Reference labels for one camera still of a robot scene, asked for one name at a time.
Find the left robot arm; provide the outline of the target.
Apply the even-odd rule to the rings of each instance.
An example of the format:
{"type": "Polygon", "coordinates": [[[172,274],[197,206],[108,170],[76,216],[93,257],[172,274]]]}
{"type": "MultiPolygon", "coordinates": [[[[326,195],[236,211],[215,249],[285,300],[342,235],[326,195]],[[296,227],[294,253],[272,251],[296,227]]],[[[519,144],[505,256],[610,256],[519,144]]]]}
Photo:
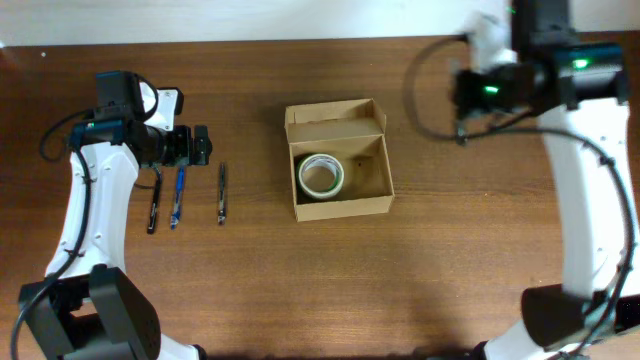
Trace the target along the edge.
{"type": "Polygon", "coordinates": [[[131,193],[141,170],[205,166],[204,125],[177,125],[184,95],[129,71],[96,76],[98,103],[68,116],[72,183],[63,231],[42,281],[20,289],[10,340],[27,326],[48,359],[204,359],[199,345],[163,333],[151,302],[126,274],[131,193]]]}

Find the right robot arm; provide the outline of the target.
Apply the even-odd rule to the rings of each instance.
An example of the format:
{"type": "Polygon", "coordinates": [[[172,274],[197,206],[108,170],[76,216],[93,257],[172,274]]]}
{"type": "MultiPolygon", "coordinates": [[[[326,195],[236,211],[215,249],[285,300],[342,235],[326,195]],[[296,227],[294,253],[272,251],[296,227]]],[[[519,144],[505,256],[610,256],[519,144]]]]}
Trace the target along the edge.
{"type": "Polygon", "coordinates": [[[522,135],[536,119],[552,168],[563,240],[559,284],[521,297],[522,317],[477,346],[477,359],[580,359],[639,328],[639,224],[627,150],[630,87],[622,48],[584,43],[566,1],[520,0],[511,21],[482,16],[473,66],[458,73],[455,139],[468,119],[511,116],[490,134],[522,135]]]}

